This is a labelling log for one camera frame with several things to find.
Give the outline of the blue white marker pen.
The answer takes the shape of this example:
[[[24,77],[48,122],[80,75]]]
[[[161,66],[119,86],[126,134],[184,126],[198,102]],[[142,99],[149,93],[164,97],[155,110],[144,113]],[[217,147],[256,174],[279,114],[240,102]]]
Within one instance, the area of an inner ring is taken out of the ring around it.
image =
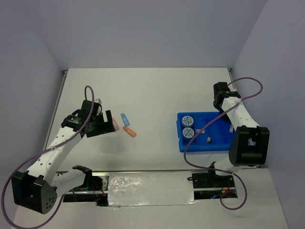
[[[232,125],[232,124],[230,124],[229,132],[230,132],[230,133],[232,133],[232,132],[233,132],[233,130],[234,130],[234,127],[233,127],[233,125]]]

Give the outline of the blue slime jar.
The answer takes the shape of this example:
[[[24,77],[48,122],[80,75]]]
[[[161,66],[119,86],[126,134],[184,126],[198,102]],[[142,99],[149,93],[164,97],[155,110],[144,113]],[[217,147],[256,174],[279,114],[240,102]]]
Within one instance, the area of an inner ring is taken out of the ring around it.
[[[181,125],[184,128],[193,128],[194,119],[190,115],[185,115],[181,119]]]
[[[195,136],[195,131],[191,127],[185,127],[182,130],[182,138],[184,143],[188,143]]]

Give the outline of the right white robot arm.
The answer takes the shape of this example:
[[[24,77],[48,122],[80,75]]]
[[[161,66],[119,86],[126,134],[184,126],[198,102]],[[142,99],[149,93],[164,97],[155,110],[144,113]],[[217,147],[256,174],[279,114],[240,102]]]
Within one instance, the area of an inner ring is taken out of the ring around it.
[[[207,181],[219,186],[224,177],[242,168],[265,164],[269,144],[269,129],[261,127],[246,110],[242,97],[237,91],[230,90],[228,83],[218,82],[213,86],[214,107],[231,123],[235,134],[228,156],[210,165]]]

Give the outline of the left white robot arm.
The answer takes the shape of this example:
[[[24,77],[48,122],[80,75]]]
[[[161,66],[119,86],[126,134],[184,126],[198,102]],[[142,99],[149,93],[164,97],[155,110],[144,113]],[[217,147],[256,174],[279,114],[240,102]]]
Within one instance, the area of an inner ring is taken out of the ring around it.
[[[73,188],[88,190],[102,179],[93,177],[92,170],[76,165],[62,175],[57,171],[71,150],[83,139],[114,132],[112,114],[102,112],[102,102],[84,100],[81,109],[67,116],[59,132],[42,154],[25,172],[16,172],[11,180],[15,204],[48,213],[56,199]]]

